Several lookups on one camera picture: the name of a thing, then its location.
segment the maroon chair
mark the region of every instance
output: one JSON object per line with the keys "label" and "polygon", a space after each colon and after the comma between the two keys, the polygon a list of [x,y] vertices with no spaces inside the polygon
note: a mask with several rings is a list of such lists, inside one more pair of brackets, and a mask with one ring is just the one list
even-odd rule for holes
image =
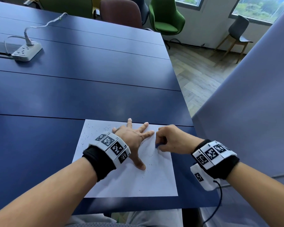
{"label": "maroon chair", "polygon": [[101,0],[100,16],[106,22],[142,28],[140,9],[131,0]]}

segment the forearm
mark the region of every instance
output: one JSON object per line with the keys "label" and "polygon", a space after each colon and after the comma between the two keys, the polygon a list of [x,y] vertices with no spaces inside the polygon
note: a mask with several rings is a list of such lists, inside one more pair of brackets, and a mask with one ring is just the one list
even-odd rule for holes
{"label": "forearm", "polygon": [[92,165],[81,158],[0,210],[0,226],[63,226],[96,182]]}
{"label": "forearm", "polygon": [[283,184],[241,162],[226,180],[269,226],[284,226]]}

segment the wooden chair leg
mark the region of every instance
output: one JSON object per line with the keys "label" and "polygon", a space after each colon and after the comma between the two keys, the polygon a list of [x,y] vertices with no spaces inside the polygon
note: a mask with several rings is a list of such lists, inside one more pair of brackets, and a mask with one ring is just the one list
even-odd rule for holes
{"label": "wooden chair leg", "polygon": [[229,52],[231,51],[231,49],[234,47],[234,45],[236,44],[236,42],[237,42],[237,40],[235,40],[235,41],[231,44],[231,46],[229,47],[229,49],[226,51],[226,53],[223,55],[223,57],[222,57],[220,60],[222,60],[222,59],[227,55],[227,53],[229,53]]}
{"label": "wooden chair leg", "polygon": [[229,37],[229,34],[227,35],[227,37],[225,37],[223,39],[223,41],[221,41],[221,43],[214,49],[214,52],[227,40],[227,38]]}
{"label": "wooden chair leg", "polygon": [[248,42],[244,45],[244,48],[242,49],[242,52],[241,52],[241,54],[240,54],[240,56],[239,56],[239,58],[238,58],[238,60],[237,60],[237,63],[239,62],[239,60],[242,59],[243,53],[244,53],[244,51],[245,51],[247,45],[248,45]]}

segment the window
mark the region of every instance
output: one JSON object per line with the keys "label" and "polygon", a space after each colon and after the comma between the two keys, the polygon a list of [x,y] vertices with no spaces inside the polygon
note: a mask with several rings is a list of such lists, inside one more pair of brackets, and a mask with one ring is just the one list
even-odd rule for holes
{"label": "window", "polygon": [[178,6],[200,10],[204,0],[175,0]]}
{"label": "window", "polygon": [[284,11],[284,0],[238,0],[230,17],[242,15],[250,22],[271,25]]}

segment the power strip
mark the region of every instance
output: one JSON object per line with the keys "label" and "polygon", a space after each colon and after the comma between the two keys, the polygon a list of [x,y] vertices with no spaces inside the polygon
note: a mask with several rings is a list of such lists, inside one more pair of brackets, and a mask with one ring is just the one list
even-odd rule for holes
{"label": "power strip", "polygon": [[12,58],[16,61],[30,61],[41,49],[40,43],[31,41],[33,45],[22,45],[19,49],[12,53]]}

